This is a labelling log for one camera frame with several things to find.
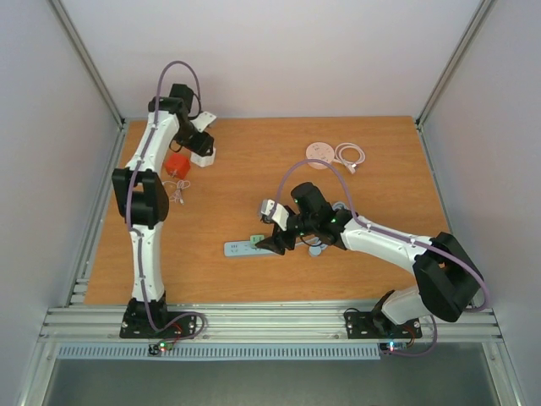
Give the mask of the green plug adapter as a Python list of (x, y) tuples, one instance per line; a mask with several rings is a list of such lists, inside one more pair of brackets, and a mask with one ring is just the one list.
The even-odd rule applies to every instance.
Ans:
[(265, 239), (264, 234), (253, 234), (253, 235), (250, 236), (249, 242), (250, 242), (250, 245), (252, 247), (255, 247), (257, 245), (257, 243), (259, 243), (260, 241), (262, 241), (264, 239)]

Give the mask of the white cube charger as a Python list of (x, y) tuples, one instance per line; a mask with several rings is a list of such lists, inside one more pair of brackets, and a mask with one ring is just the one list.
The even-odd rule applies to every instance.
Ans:
[(207, 156), (201, 156), (196, 154), (195, 152), (192, 152), (190, 154), (190, 161), (198, 166), (198, 167), (210, 167), (215, 163), (216, 159), (216, 148), (212, 148), (212, 152), (210, 155)]

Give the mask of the orange cube socket adapter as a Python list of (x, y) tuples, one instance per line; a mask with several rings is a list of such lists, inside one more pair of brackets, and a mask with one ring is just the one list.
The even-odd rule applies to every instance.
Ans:
[(189, 158), (180, 153), (172, 153), (164, 163), (167, 174), (173, 178), (186, 179), (191, 168)]

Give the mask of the grey power strip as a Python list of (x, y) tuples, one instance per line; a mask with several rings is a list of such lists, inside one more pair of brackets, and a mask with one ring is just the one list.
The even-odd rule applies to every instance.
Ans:
[(254, 247), (249, 240), (226, 242), (223, 246), (226, 258), (263, 257), (276, 255), (269, 250)]

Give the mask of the round pink power socket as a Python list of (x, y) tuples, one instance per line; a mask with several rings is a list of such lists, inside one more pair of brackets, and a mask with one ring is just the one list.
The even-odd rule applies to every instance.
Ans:
[(305, 157), (309, 160), (308, 165), (314, 169), (322, 170), (331, 165), (336, 157), (334, 148), (325, 142), (314, 142), (307, 146)]

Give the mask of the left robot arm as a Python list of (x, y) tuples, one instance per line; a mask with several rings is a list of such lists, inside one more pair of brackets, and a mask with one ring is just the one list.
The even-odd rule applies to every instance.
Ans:
[(160, 178), (171, 144), (190, 151), (200, 167), (213, 164), (216, 148), (207, 128), (215, 115), (202, 112), (190, 118), (197, 96), (187, 85), (174, 84), (168, 96), (155, 96), (148, 104), (148, 122), (134, 155), (112, 173), (112, 186), (120, 216), (132, 244), (134, 284), (123, 315), (122, 338), (172, 341), (201, 333), (205, 318), (195, 312), (167, 307), (161, 276), (161, 231), (169, 212), (169, 196)]

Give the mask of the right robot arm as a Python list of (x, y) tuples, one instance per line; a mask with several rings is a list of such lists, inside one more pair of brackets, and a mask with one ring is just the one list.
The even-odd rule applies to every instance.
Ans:
[(293, 210), (274, 200), (263, 200), (262, 222), (270, 223), (270, 237), (257, 248), (284, 255), (305, 236), (322, 244), (372, 255), (398, 266), (415, 278), (414, 286), (386, 293), (364, 318), (363, 328), (377, 338), (420, 317), (435, 316), (455, 322), (482, 289), (484, 279), (455, 237), (414, 236), (370, 222), (346, 207), (332, 206), (310, 182), (292, 190)]

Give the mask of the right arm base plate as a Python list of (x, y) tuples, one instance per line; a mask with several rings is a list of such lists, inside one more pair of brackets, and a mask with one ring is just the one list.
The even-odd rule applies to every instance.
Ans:
[(418, 319), (395, 325), (382, 314), (346, 309), (343, 314), (349, 339), (417, 339), (423, 336)]

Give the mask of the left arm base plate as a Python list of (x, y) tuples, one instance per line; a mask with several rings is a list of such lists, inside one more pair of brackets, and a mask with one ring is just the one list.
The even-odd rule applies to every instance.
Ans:
[(153, 315), (149, 320), (145, 311), (138, 314), (127, 311), (123, 315), (119, 337), (123, 339), (190, 339), (202, 327), (203, 319), (196, 312), (167, 312)]

